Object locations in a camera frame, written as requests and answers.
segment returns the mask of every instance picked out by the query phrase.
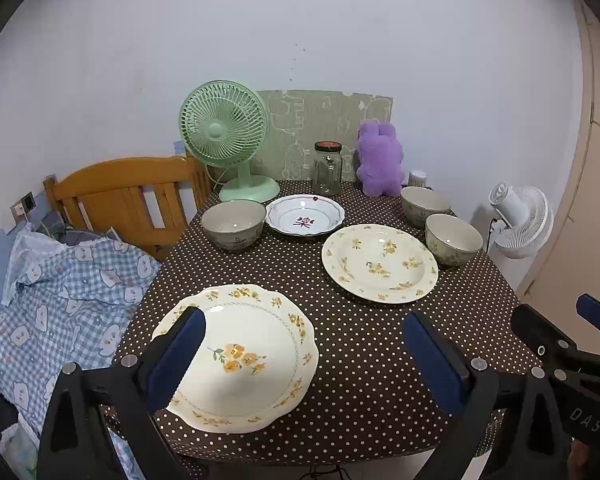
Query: polka dot tablecloth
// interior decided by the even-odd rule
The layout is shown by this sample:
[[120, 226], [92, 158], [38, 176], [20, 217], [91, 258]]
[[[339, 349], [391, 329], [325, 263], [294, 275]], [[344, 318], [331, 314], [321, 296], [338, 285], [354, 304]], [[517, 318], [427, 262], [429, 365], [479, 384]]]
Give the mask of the polka dot tablecloth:
[[[308, 193], [310, 183], [281, 182], [282, 195]], [[385, 224], [424, 241], [408, 226], [400, 199], [365, 196], [344, 183], [336, 201], [345, 226]], [[213, 195], [207, 207], [217, 203]], [[145, 294], [116, 358], [139, 354], [158, 322], [174, 305], [208, 286], [256, 283], [292, 300], [311, 320], [320, 351], [317, 372], [298, 407], [260, 431], [222, 434], [193, 430], [173, 413], [155, 414], [173, 449], [218, 461], [289, 465], [333, 464], [418, 452], [435, 446], [451, 417], [440, 412], [402, 344], [402, 318], [417, 308], [465, 354], [497, 370], [524, 373], [536, 363], [511, 333], [518, 300], [490, 258], [478, 254], [464, 267], [441, 269], [435, 289], [409, 304], [362, 300], [325, 272], [320, 250], [327, 235], [285, 237], [265, 228], [242, 253], [218, 250], [193, 219]], [[493, 439], [487, 431], [485, 446]]]

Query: round plate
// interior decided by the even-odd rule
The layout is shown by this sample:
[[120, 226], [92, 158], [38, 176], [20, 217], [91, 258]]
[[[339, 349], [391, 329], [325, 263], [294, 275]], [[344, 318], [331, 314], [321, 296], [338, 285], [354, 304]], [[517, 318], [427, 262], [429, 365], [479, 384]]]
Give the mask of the round plate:
[[248, 433], [294, 409], [318, 364], [314, 327], [278, 292], [257, 285], [206, 288], [158, 323], [167, 332], [193, 305], [205, 314], [205, 338], [167, 409], [196, 430]]
[[427, 247], [386, 225], [340, 229], [322, 246], [322, 263], [342, 288], [379, 303], [419, 300], [438, 280], [438, 264]]
[[319, 195], [283, 196], [267, 205], [266, 222], [276, 231], [315, 236], [333, 231], [344, 220], [344, 209]]

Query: metal bolt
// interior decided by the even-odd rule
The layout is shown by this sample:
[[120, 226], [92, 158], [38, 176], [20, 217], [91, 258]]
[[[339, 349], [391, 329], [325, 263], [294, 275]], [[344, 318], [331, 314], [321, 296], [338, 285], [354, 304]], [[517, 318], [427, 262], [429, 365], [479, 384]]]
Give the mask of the metal bolt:
[[70, 375], [75, 372], [75, 363], [64, 363], [62, 365], [62, 373]]
[[137, 362], [138, 358], [134, 354], [127, 354], [122, 359], [120, 359], [120, 364], [126, 368], [131, 368]]
[[539, 366], [534, 366], [531, 368], [531, 375], [536, 379], [544, 379], [544, 370]]
[[474, 370], [478, 370], [479, 372], [481, 372], [486, 370], [487, 366], [487, 361], [480, 357], [474, 357], [473, 359], [471, 359], [471, 368], [473, 368]]

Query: jar lid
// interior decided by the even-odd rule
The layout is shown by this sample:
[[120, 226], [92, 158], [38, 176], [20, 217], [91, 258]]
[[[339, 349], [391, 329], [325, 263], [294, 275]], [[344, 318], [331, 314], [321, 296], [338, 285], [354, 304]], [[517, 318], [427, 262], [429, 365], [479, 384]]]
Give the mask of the jar lid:
[[336, 153], [342, 149], [342, 144], [335, 140], [321, 140], [314, 144], [316, 152]]

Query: plush bunny ear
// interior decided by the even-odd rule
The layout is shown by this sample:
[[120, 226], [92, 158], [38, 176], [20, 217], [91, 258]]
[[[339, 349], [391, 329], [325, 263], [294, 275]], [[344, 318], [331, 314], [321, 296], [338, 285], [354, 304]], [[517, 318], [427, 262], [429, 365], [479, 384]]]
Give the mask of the plush bunny ear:
[[395, 127], [391, 123], [378, 124], [378, 133], [382, 136], [395, 139]]
[[360, 121], [360, 128], [358, 129], [358, 138], [364, 137], [365, 135], [377, 135], [378, 134], [378, 121]]

